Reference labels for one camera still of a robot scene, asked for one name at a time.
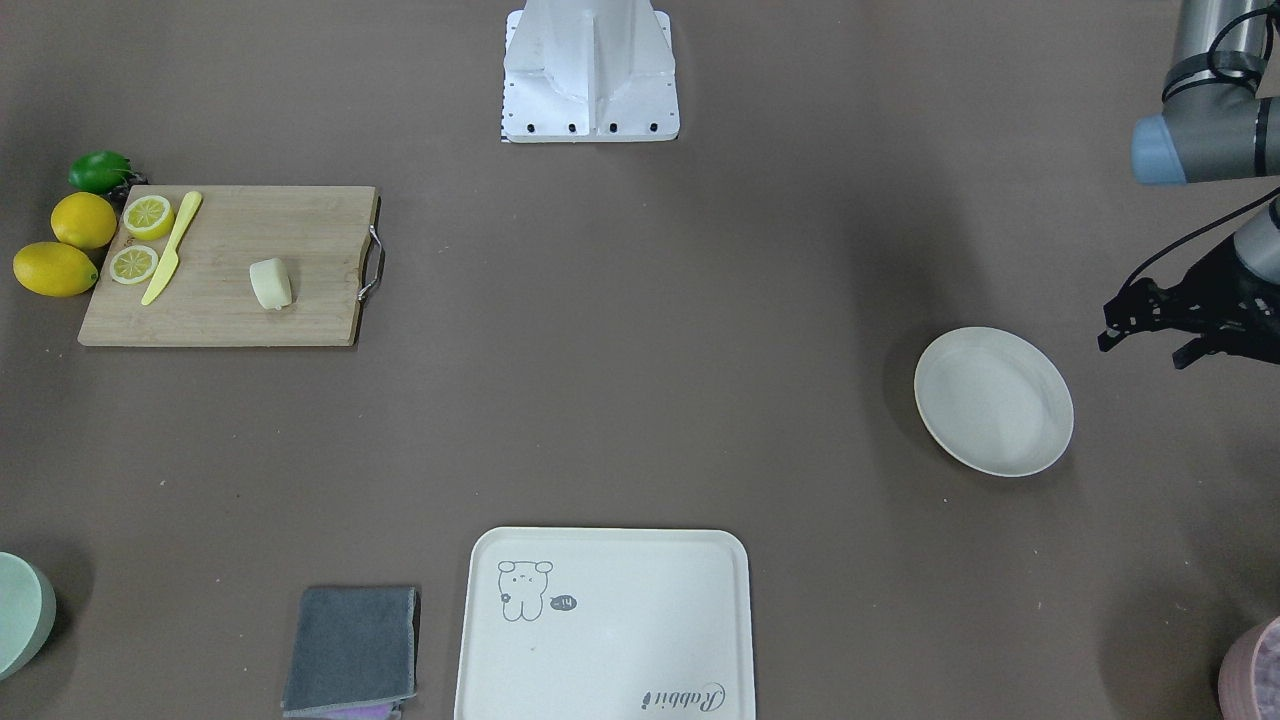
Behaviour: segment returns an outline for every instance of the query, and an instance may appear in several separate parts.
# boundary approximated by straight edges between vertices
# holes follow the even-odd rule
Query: folded towel
[[[417,589],[411,587],[303,592],[293,665],[280,702],[284,716],[398,715],[399,703],[413,697],[416,602]]]

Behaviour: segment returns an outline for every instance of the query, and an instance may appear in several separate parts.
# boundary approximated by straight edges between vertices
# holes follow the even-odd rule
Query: black cable
[[[1202,228],[1199,228],[1197,231],[1192,231],[1190,233],[1187,233],[1183,237],[1180,237],[1180,238],[1175,240],[1174,242],[1169,243],[1164,250],[1161,250],[1160,252],[1156,252],[1151,258],[1147,258],[1140,265],[1138,265],[1138,268],[1133,273],[1129,274],[1129,279],[1126,279],[1124,282],[1124,284],[1120,286],[1120,292],[1124,292],[1124,290],[1126,287],[1129,287],[1129,286],[1133,284],[1133,281],[1138,279],[1138,275],[1142,274],[1143,270],[1146,270],[1147,268],[1149,268],[1153,263],[1156,263],[1157,260],[1160,260],[1165,255],[1169,255],[1170,252],[1172,252],[1174,250],[1178,250],[1179,247],[1181,247],[1187,242],[1189,242],[1192,240],[1196,240],[1197,237],[1199,237],[1199,236],[1207,233],[1208,231],[1211,231],[1211,229],[1221,225],[1222,223],[1228,223],[1228,222],[1234,220],[1235,218],[1239,218],[1240,215],[1248,213],[1249,210],[1257,208],[1258,205],[1266,204],[1267,201],[1270,201],[1270,200],[1272,200],[1275,197],[1280,197],[1280,187],[1272,190],[1271,192],[1263,195],[1262,197],[1258,197],[1253,202],[1249,202],[1248,205],[1245,205],[1245,206],[1243,206],[1243,208],[1240,208],[1238,210],[1233,210],[1231,213],[1229,213],[1226,215],[1222,215],[1221,218],[1213,220],[1212,223],[1210,223],[1210,224],[1207,224],[1207,225],[1204,225],[1204,227],[1202,227]]]
[[[1208,64],[1208,72],[1212,73],[1213,77],[1225,81],[1240,79],[1240,78],[1233,78],[1231,76],[1228,76],[1221,69],[1219,69],[1217,60],[1215,59],[1215,55],[1217,54],[1217,46],[1221,45],[1224,40],[1226,40],[1226,36],[1230,35],[1233,29],[1235,29],[1235,26],[1262,15],[1267,17],[1266,22],[1263,23],[1267,33],[1267,45],[1266,49],[1262,51],[1262,61],[1267,61],[1271,59],[1271,45],[1272,45],[1271,36],[1276,32],[1277,28],[1280,28],[1280,3],[1271,3],[1266,8],[1258,8],[1257,10],[1249,10],[1248,13],[1238,15],[1231,22],[1226,23],[1226,26],[1222,29],[1220,29],[1216,36],[1213,36],[1213,42],[1208,44],[1208,54],[1204,58],[1206,63]],[[1240,73],[1242,78],[1248,78],[1252,79],[1253,82],[1262,81],[1262,76],[1260,73],[1252,70],[1238,70],[1238,72]]]

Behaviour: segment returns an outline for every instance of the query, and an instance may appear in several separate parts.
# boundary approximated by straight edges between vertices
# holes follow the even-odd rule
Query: pink bowl
[[[1217,700],[1226,720],[1280,719],[1280,618],[1244,633],[1226,651]]]

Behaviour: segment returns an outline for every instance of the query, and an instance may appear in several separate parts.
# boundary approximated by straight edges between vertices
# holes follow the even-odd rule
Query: mint green bowl
[[[40,652],[55,609],[49,578],[26,560],[0,552],[0,680]]]

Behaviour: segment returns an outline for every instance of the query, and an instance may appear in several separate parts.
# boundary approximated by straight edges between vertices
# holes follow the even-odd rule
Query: wooden cutting board
[[[378,208],[374,187],[255,187],[141,184],[129,201],[163,195],[174,211],[198,190],[205,200],[182,246],[178,272],[151,305],[142,305],[150,279],[111,281],[109,269],[93,288],[79,341],[90,346],[340,346],[356,340],[369,225]],[[133,240],[124,223],[106,263],[128,245],[164,252],[168,237]],[[248,266],[279,258],[289,270],[293,304],[264,310],[250,286]]]

